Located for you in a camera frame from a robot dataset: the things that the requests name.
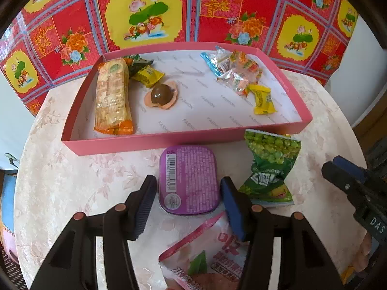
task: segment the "dark green package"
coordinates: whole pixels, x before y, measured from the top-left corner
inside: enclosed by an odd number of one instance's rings
[[[246,130],[245,140],[254,155],[253,173],[239,191],[266,207],[293,204],[284,180],[293,168],[301,142],[259,130]]]

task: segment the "white wall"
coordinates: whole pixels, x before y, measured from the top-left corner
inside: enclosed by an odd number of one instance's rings
[[[0,169],[15,169],[4,154],[20,159],[34,119],[0,72]]]
[[[352,125],[387,83],[387,50],[383,50],[359,17],[340,67],[326,90]]]

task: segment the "floral wall covering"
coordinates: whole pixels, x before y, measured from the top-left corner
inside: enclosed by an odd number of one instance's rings
[[[357,17],[347,0],[31,0],[0,40],[0,69],[34,115],[100,54],[159,42],[256,47],[324,85]]]

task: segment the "chocolate ball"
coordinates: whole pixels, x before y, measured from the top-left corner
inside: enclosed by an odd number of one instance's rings
[[[158,103],[159,105],[166,105],[173,98],[173,90],[171,87],[165,84],[156,84],[150,94],[152,103]]]

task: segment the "orange package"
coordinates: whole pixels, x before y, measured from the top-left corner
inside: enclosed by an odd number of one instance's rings
[[[124,59],[99,67],[94,130],[112,135],[133,134],[128,89],[129,71]]]

